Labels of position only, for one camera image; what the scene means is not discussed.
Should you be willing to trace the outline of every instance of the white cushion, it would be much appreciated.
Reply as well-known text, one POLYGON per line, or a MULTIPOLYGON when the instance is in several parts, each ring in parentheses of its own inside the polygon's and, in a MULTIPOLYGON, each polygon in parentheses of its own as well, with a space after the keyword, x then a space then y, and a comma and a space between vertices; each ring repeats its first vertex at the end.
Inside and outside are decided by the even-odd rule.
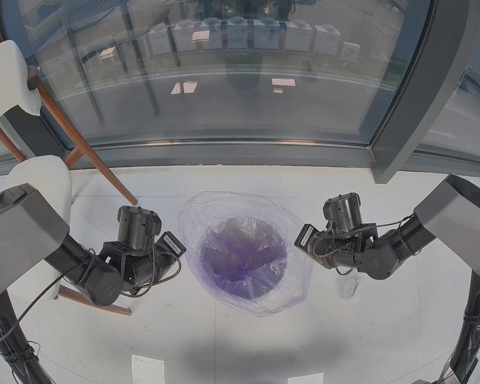
MULTIPOLYGON (((57 156, 33 157, 15 166, 5 178, 3 189, 29 183, 40 191, 45 200, 60 217, 70 225, 72 210, 72 177, 65 163, 57 156)), ((9 288, 8 292, 17 297, 32 301, 60 273, 42 260, 9 288)), ((54 285, 41 299, 54 298, 60 282, 54 285)))
POLYGON ((28 68, 13 40, 0 43, 0 116, 19 105, 31 115, 39 115, 42 102, 38 89, 27 86, 28 68))

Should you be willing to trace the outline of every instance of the wooden chair leg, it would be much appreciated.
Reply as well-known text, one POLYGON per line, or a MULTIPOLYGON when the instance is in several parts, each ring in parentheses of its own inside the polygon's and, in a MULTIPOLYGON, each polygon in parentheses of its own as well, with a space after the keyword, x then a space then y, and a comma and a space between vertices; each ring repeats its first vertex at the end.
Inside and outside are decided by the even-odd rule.
POLYGON ((10 153, 18 160, 19 163, 27 160, 27 158, 19 151, 14 143, 8 138, 4 131, 0 129, 0 142, 7 147, 10 153))
POLYGON ((77 131, 77 129, 70 122, 68 117, 63 113, 60 106, 57 104, 53 96, 48 91, 45 84, 40 81, 38 85, 38 91, 40 93, 40 98, 42 103, 48 109, 53 118, 57 121, 60 127, 65 131, 65 133, 71 138, 79 150, 87 156, 88 160, 107 178, 110 183, 117 188, 117 190, 125 196, 125 198, 133 205, 137 204, 137 199, 129 192, 129 190, 118 180, 118 178, 113 174, 113 172, 108 168, 101 158, 95 153, 92 147, 85 141, 82 135, 77 131))
POLYGON ((77 292, 74 289, 67 288, 63 285, 60 285, 58 295, 69 300, 76 301, 77 303, 88 305, 89 307, 101 309, 103 311, 118 313, 120 315, 130 316, 132 310, 130 308, 119 307, 118 305, 109 305, 107 307, 98 307, 95 304, 91 303, 84 295, 77 292))
POLYGON ((63 162, 67 168, 70 169, 83 155, 83 152, 78 147, 75 147, 67 156, 65 156, 63 162))

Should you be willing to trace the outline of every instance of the clear plastic wrapper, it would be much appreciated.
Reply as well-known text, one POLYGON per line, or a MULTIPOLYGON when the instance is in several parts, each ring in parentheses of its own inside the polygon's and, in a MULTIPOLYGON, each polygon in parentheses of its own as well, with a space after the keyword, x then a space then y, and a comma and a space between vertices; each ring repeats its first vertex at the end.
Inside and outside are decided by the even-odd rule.
POLYGON ((202 192, 179 213, 190 270, 215 299, 263 317, 305 300, 313 261, 295 248, 302 222, 270 199, 202 192))

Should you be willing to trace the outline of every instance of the tiled floor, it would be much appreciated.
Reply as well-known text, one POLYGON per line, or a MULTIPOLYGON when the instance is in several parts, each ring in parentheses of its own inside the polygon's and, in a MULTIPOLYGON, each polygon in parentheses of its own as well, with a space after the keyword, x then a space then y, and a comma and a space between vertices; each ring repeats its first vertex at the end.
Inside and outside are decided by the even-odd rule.
MULTIPOLYGON (((297 167, 115 173, 173 233, 181 206, 201 191, 269 196, 322 228, 329 197, 358 192, 364 222, 387 223, 410 214, 444 178, 399 172, 387 185, 375 185, 366 169, 297 167)), ((117 238, 117 210, 128 202, 95 170, 74 171, 72 177, 71 234, 100 250, 117 238)), ((41 343, 42 362, 59 384, 131 384, 132 354, 164 361, 167 384, 287 384, 289 377, 320 372, 328 384, 409 384, 438 378, 458 337, 470 275, 436 240, 385 281, 361 276, 358 303, 339 296, 340 276, 315 265, 305 302, 255 318, 216 302, 184 266, 144 298, 120 298, 131 317, 60 298, 34 307, 23 329, 41 343)), ((28 304, 12 301, 17 311, 28 304)), ((13 383, 6 364, 0 374, 2 384, 13 383)))

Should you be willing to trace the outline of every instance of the window frame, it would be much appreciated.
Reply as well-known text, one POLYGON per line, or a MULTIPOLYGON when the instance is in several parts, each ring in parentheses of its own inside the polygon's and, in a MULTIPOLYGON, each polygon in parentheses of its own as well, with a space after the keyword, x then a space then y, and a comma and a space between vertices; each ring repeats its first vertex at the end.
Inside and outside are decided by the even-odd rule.
MULTIPOLYGON (((1 6, 2 0, 0 41, 3 41, 7 36, 2 29, 1 6)), ((480 176, 480 161, 416 151, 461 77, 479 22, 477 0, 431 1, 414 57, 368 146, 283 140, 164 140, 93 148, 109 167, 199 164, 356 167, 371 168, 375 182, 382 184, 398 170, 480 176)), ((5 118, 35 156, 63 157, 68 152, 43 113, 40 117, 31 116, 15 107, 5 118)), ((86 159, 81 159, 74 169, 92 167, 86 159)), ((5 169, 0 163, 0 174, 5 169)))

